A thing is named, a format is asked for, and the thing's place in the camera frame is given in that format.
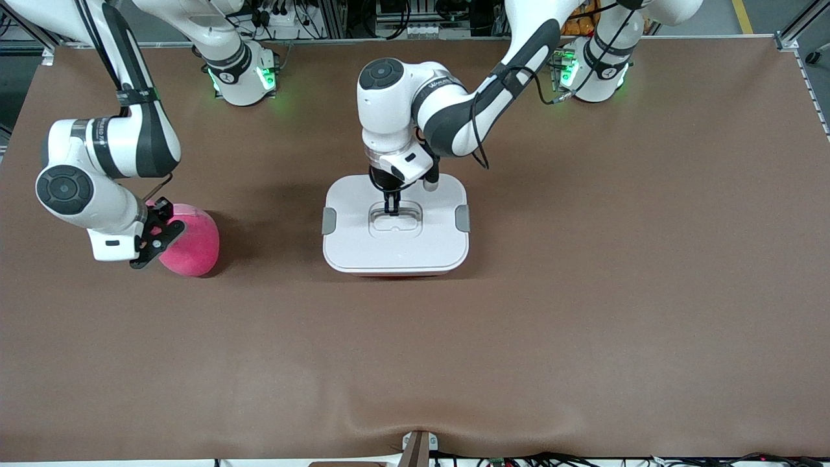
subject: brown table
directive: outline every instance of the brown table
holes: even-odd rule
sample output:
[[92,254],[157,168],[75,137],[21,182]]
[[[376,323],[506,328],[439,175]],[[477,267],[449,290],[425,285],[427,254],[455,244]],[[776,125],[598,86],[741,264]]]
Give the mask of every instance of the brown table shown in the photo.
[[163,194],[222,230],[206,279],[96,263],[38,204],[50,124],[115,108],[95,53],[58,51],[0,168],[0,460],[379,455],[412,429],[469,455],[830,455],[830,145],[769,38],[645,41],[603,104],[526,93],[490,172],[443,165],[472,210],[455,272],[326,265],[326,190],[366,170],[361,67],[475,86],[506,45],[298,46],[252,108],[145,51],[184,148]]

